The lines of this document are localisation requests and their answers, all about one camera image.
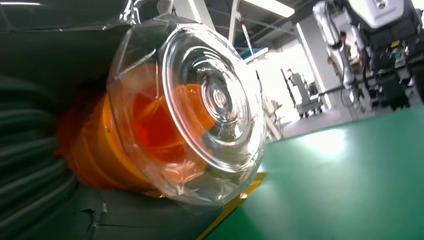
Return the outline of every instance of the green epoxy floor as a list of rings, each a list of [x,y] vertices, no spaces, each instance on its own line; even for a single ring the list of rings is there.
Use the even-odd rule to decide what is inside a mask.
[[[269,144],[267,178],[207,240],[423,240],[424,108]]]

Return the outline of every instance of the person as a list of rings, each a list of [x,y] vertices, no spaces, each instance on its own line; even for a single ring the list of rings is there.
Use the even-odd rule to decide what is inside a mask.
[[[349,58],[352,57],[352,47],[346,43],[346,39],[348,38],[348,34],[345,31],[341,31],[340,32],[340,40],[344,43],[346,51],[347,51],[347,56]]]

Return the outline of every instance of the black fabric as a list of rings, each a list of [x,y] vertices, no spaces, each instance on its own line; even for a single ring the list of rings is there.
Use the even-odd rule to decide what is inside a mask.
[[[80,184],[53,155],[54,94],[1,77],[0,93],[0,240],[195,240],[222,212]]]

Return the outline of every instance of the clear plastic wrap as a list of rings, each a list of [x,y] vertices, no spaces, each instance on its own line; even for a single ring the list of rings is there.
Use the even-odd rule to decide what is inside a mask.
[[[259,84],[207,26],[167,14],[133,27],[107,92],[122,149],[167,197],[223,205],[252,181],[266,133]]]

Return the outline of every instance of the white wall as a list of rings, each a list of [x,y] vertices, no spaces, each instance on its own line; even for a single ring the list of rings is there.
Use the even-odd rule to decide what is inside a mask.
[[[298,26],[296,25],[295,31],[309,59],[318,90],[323,92],[340,86],[339,78],[336,76],[333,66],[327,63],[327,44],[321,36],[314,16],[300,21]],[[328,108],[338,105],[338,100],[330,96],[325,97],[324,101]]]

